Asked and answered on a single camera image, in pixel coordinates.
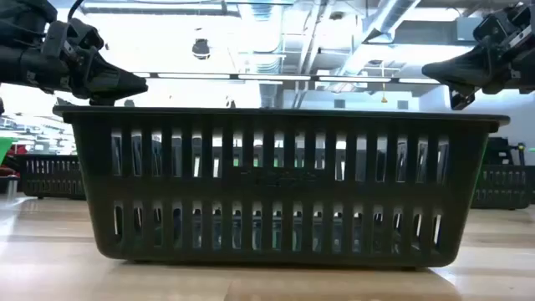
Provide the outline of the silver ventilation duct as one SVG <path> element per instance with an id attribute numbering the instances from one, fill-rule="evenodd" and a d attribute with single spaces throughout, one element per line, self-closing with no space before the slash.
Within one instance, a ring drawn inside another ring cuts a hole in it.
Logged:
<path id="1" fill-rule="evenodd" d="M 406 19 L 408 12 L 414 10 L 421 0 L 380 0 L 374 13 L 365 18 L 356 18 L 356 30 L 351 36 L 351 51 L 336 76 L 354 77 L 370 61 L 370 51 L 365 44 L 379 38 L 391 43 L 395 30 Z"/>

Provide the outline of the black slotted plastic basket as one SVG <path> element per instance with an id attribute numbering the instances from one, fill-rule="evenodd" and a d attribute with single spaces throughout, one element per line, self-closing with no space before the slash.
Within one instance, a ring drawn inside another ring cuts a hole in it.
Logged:
<path id="1" fill-rule="evenodd" d="M 84 200 L 79 158 L 76 155 L 17 156 L 22 192 L 26 196 Z"/>
<path id="2" fill-rule="evenodd" d="M 535 199 L 535 166 L 484 165 L 471 202 L 474 209 L 525 209 Z"/>
<path id="3" fill-rule="evenodd" d="M 56 106 L 99 251 L 178 263 L 443 267 L 505 115 Z"/>

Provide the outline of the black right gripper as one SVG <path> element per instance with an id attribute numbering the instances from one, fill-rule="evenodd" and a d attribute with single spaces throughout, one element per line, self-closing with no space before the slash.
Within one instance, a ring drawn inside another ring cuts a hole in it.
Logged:
<path id="1" fill-rule="evenodd" d="M 421 73 L 454 89 L 488 89 L 490 94 L 503 89 L 516 89 L 520 94 L 535 92 L 535 17 L 522 21 L 500 47 L 497 62 L 497 44 L 484 39 L 467 53 L 425 64 Z M 464 110 L 475 101 L 475 93 L 451 89 L 451 109 Z"/>

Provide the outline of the black background machine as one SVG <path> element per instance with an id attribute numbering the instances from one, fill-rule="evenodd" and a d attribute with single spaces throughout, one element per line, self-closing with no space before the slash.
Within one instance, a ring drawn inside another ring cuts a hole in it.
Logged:
<path id="1" fill-rule="evenodd" d="M 510 145 L 508 138 L 490 137 L 483 156 L 484 165 L 524 166 L 526 146 L 523 143 Z M 517 152 L 518 159 L 514 161 L 512 151 Z"/>

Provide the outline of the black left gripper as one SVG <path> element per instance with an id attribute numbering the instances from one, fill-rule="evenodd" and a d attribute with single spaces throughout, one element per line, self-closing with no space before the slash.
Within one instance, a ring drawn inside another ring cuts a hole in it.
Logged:
<path id="1" fill-rule="evenodd" d="M 70 92 L 91 99 L 91 106 L 114 106 L 114 99 L 148 91 L 144 78 L 108 63 L 94 45 L 46 39 L 41 54 L 44 66 L 39 72 L 39 88 L 46 93 Z"/>

